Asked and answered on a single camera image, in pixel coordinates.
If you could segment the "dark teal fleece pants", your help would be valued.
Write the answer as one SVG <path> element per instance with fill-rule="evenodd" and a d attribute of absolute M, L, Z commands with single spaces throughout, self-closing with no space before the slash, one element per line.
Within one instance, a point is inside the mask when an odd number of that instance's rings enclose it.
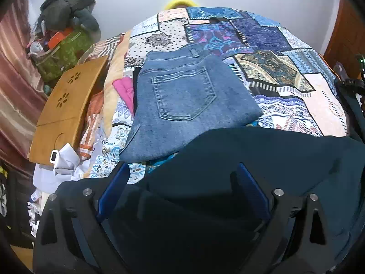
<path fill-rule="evenodd" d="M 258 127 L 208 131 L 136 184 L 102 222 L 127 273 L 240 273 L 262 220 L 236 176 L 316 194 L 337 265 L 364 231 L 364 144 Z"/>

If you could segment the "brown wooden door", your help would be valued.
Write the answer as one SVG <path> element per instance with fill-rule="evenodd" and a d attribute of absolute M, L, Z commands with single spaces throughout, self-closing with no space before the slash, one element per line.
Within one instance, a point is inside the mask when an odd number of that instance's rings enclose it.
<path fill-rule="evenodd" d="M 324 59 L 331 68 L 341 63 L 352 79 L 360 78 L 357 54 L 364 55 L 364 22 L 349 0 L 340 0 L 334 31 Z"/>

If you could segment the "blue patchwork bedspread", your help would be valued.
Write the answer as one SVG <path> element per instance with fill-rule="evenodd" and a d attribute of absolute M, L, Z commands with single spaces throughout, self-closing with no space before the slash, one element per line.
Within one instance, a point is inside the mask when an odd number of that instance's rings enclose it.
<path fill-rule="evenodd" d="M 336 74 L 315 49 L 278 22 L 232 8 L 171 9 L 137 24 L 116 48 L 104 87 L 106 139 L 90 177 L 111 174 L 121 160 L 134 120 L 135 114 L 113 81 L 132 79 L 134 68 L 142 68 L 151 51 L 176 51 L 192 43 L 219 56 L 262 110 L 259 118 L 245 126 L 316 137 L 347 135 L 347 117 L 335 89 Z M 176 153 L 128 163 L 129 182 L 140 181 Z"/>

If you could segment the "white crumpled sheet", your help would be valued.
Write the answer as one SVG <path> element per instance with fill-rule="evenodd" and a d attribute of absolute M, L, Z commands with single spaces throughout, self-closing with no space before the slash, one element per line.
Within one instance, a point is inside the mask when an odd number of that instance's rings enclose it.
<path fill-rule="evenodd" d="M 35 165 L 33 185 L 41 192 L 52 194 L 63 182 L 82 179 L 90 166 L 91 159 L 82 160 L 70 144 L 58 151 L 55 164 Z"/>

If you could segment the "small white digital clock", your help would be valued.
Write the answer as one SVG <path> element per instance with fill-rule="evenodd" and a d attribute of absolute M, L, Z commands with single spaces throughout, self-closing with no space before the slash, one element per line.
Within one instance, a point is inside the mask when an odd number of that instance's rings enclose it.
<path fill-rule="evenodd" d="M 50 155 L 50 163 L 51 164 L 55 164 L 58 153 L 59 153 L 58 150 L 52 150 L 51 155 Z"/>

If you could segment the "bamboo laptop tray table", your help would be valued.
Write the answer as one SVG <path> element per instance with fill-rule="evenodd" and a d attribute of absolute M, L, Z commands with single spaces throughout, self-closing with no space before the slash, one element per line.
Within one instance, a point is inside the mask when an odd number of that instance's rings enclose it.
<path fill-rule="evenodd" d="M 50 165 L 52 150 L 65 144 L 78 149 L 84 125 L 85 110 L 95 75 L 91 67 L 77 65 L 63 73 L 49 96 L 36 124 L 29 151 L 29 161 Z"/>

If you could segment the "pink folded garment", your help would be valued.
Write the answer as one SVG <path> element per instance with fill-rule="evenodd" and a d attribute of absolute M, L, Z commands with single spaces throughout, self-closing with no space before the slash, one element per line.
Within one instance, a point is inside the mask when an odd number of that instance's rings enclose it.
<path fill-rule="evenodd" d="M 133 81 L 129 77 L 123 77 L 121 79 L 117 79 L 113 81 L 113 87 L 119 94 L 119 96 L 122 98 L 124 103 L 126 103 L 128 109 L 132 114 L 134 110 L 133 105 L 133 96 L 134 96 L 134 90 L 133 90 Z"/>

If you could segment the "folded blue denim jeans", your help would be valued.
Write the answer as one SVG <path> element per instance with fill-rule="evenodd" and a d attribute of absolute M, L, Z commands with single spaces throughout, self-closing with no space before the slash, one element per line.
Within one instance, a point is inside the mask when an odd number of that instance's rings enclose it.
<path fill-rule="evenodd" d="M 237 75 L 199 44 L 151 51 L 137 76 L 137 108 L 119 158 L 167 156 L 211 129 L 245 126 L 262 110 Z"/>

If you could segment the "green patterned storage bag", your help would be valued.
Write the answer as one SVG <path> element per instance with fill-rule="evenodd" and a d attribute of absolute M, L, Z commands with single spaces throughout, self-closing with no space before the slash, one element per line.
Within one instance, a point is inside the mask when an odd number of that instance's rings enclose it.
<path fill-rule="evenodd" d="M 44 83 L 50 83 L 72 69 L 91 44 L 92 40 L 87 32 L 75 30 L 54 48 L 39 55 L 31 55 L 31 58 Z"/>

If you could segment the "black folded garment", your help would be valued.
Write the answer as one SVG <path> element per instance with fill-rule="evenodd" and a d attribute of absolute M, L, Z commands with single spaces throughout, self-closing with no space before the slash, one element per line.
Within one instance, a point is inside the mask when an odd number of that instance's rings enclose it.
<path fill-rule="evenodd" d="M 133 81 L 133 90 L 134 90 L 134 96 L 133 96 L 133 105 L 134 110 L 133 113 L 135 114 L 137 111 L 138 103 L 137 103 L 137 82 L 138 82 L 138 75 L 141 71 L 141 67 L 135 67 L 132 73 L 132 81 Z"/>

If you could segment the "striped orange patterned pillow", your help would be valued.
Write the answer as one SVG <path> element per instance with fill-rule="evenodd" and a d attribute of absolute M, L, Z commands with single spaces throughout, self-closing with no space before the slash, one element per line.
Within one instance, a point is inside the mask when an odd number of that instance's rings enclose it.
<path fill-rule="evenodd" d="M 78 65 L 86 65 L 94 67 L 91 70 L 95 75 L 90 98 L 85 110 L 84 127 L 82 130 L 80 144 L 78 146 L 78 155 L 82 161 L 91 159 L 96 141 L 96 132 L 102 120 L 102 109 L 104 103 L 104 80 L 111 64 L 111 60 L 115 55 L 116 48 L 122 42 L 124 34 L 121 33 L 106 40 L 94 43 L 83 55 Z"/>

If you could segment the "yellow curved headboard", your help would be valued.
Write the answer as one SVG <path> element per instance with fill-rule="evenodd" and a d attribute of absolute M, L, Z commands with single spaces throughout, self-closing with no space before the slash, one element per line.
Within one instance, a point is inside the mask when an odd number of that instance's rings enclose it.
<path fill-rule="evenodd" d="M 197 7 L 198 4 L 193 0 L 170 0 L 164 7 L 164 10 L 176 9 L 176 8 L 188 8 Z"/>

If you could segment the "orange box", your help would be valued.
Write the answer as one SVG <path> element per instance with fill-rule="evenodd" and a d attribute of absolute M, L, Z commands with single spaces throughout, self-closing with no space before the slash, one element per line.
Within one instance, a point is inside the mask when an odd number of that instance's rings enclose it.
<path fill-rule="evenodd" d="M 55 33 L 48 42 L 49 49 L 53 49 L 58 43 L 63 41 L 68 35 L 73 32 L 73 28 L 66 28 L 63 31 Z"/>

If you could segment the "dark grey jacket pile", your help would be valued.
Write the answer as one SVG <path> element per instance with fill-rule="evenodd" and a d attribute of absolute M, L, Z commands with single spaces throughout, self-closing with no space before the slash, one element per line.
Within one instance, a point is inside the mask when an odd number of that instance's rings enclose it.
<path fill-rule="evenodd" d="M 68 27 L 75 29 L 73 13 L 84 8 L 92 13 L 94 6 L 95 0 L 45 0 L 40 6 L 36 29 L 42 31 L 42 24 L 47 30 L 53 31 L 63 31 Z"/>

